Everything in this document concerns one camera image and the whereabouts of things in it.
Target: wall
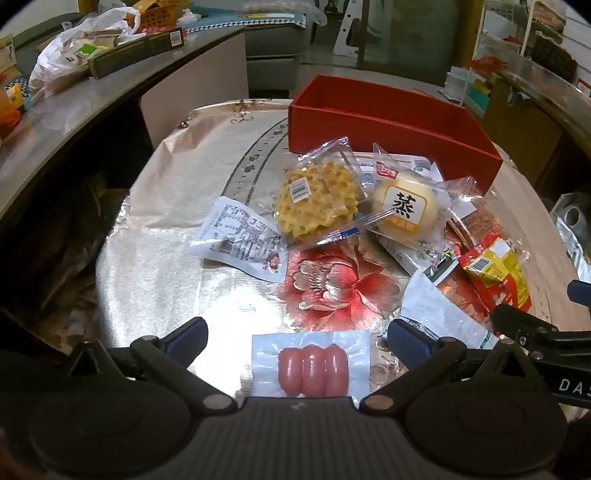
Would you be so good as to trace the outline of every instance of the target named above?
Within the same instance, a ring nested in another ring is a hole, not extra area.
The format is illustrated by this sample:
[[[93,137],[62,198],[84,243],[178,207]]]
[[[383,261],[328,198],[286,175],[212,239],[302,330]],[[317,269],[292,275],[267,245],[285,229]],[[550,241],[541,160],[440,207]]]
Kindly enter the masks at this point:
[[[570,7],[566,12],[562,46],[579,64],[574,84],[582,79],[591,85],[591,25]]]
[[[45,20],[78,11],[78,0],[33,0],[0,30],[0,37],[17,35]]]

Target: plastic snack wrapper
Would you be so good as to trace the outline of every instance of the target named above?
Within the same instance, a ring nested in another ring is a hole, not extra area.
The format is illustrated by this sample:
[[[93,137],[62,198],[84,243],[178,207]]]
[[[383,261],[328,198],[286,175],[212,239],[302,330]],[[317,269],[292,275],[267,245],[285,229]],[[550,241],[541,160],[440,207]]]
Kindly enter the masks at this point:
[[[405,320],[419,323],[438,338],[457,338],[468,348],[490,349],[498,341],[492,332],[446,298],[420,271],[408,283],[400,315]]]
[[[422,250],[405,247],[384,236],[380,236],[378,242],[409,275],[422,271],[450,302],[472,320],[492,331],[489,311],[468,274],[461,268],[457,247],[449,246],[443,252],[432,252],[434,255],[429,257]]]
[[[287,244],[275,225],[227,197],[218,198],[193,235],[190,251],[274,283],[287,273]]]
[[[470,193],[454,203],[451,213],[449,224],[462,242],[462,253],[473,249],[486,235],[495,231],[511,247],[520,264],[529,258],[517,220],[494,188],[482,196],[474,183]]]
[[[289,246],[341,240],[390,215],[392,210],[372,209],[365,179],[346,137],[323,144],[286,168],[275,220]]]
[[[410,248],[444,249],[446,222],[456,198],[471,189],[470,177],[435,183],[430,178],[405,168],[374,144],[376,167],[372,193],[374,212],[388,210],[371,229]]]
[[[406,168],[417,172],[423,177],[432,178],[431,176],[431,162],[428,158],[417,157],[416,155],[396,155],[390,154],[394,160],[399,162]],[[355,152],[355,158],[359,164],[361,171],[363,172],[362,183],[366,186],[367,190],[373,190],[375,185],[375,159],[373,153]]]
[[[385,236],[378,235],[377,237],[378,243],[394,257],[409,275],[420,270],[435,285],[438,285],[458,265],[456,252],[448,246],[445,246],[441,251],[415,250]]]
[[[531,296],[519,262],[509,243],[492,231],[467,254],[460,257],[482,301],[492,311],[506,303],[524,312],[531,308]]]
[[[254,397],[369,395],[369,331],[252,336]]]

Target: floral pattern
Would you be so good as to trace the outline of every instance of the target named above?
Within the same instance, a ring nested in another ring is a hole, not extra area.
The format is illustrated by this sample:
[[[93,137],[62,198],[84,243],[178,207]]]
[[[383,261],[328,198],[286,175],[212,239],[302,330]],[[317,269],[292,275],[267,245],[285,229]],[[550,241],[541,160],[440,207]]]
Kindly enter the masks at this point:
[[[272,286],[268,296],[286,304],[295,330],[381,332],[400,302],[401,289],[400,279],[376,259],[362,237],[296,251],[285,281]]]

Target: sausage package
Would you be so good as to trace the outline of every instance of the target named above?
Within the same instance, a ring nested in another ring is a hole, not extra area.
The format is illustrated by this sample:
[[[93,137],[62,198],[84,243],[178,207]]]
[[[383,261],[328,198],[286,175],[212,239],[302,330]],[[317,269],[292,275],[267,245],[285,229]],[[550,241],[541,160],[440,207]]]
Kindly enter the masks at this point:
[[[253,397],[369,395],[369,331],[252,336]]]

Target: red cardboard box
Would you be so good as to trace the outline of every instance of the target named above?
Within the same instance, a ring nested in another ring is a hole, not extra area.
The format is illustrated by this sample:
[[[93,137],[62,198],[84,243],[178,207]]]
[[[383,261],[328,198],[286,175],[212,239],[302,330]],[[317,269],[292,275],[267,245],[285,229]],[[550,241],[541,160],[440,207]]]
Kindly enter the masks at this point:
[[[346,135],[355,151],[387,152],[436,161],[446,180],[472,176],[486,192],[502,158],[472,114],[419,92],[317,75],[289,108],[289,146],[306,153]]]

